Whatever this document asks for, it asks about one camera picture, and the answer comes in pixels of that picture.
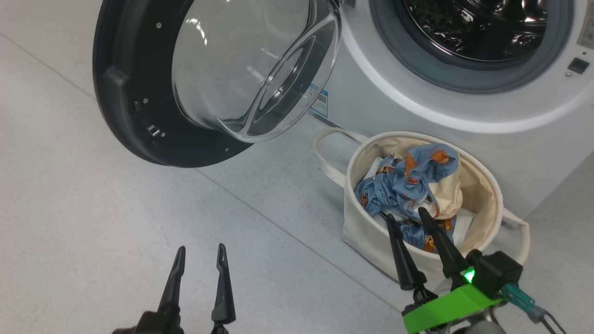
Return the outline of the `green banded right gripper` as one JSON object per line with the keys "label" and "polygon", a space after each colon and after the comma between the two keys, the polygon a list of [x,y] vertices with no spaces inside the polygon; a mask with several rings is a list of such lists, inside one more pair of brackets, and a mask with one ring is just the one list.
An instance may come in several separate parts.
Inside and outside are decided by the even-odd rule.
{"label": "green banded right gripper", "polygon": [[[439,227],[427,209],[419,208],[418,214],[425,230],[433,238],[445,277],[452,280],[465,280],[464,274],[470,266],[453,241]],[[395,220],[392,214],[387,214],[385,222],[400,288],[402,290],[423,289],[427,278],[417,268],[407,246],[405,246],[399,221]],[[467,284],[403,315],[403,322],[409,334],[418,334],[461,320],[463,317],[497,306],[502,302],[503,299],[490,299],[475,286]]]}

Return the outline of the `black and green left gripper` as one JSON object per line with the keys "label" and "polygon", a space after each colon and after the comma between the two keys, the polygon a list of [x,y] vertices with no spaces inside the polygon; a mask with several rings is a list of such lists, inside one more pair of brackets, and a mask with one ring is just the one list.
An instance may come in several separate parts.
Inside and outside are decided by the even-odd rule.
{"label": "black and green left gripper", "polygon": [[[113,334],[184,334],[180,317],[181,279],[185,272],[186,248],[177,250],[165,289],[158,306],[159,312],[146,311],[139,322],[129,328],[116,328]],[[216,268],[219,272],[217,292],[211,319],[214,322],[213,334],[228,334],[225,325],[236,321],[235,300],[232,292],[231,273],[227,251],[223,243],[217,250]]]}

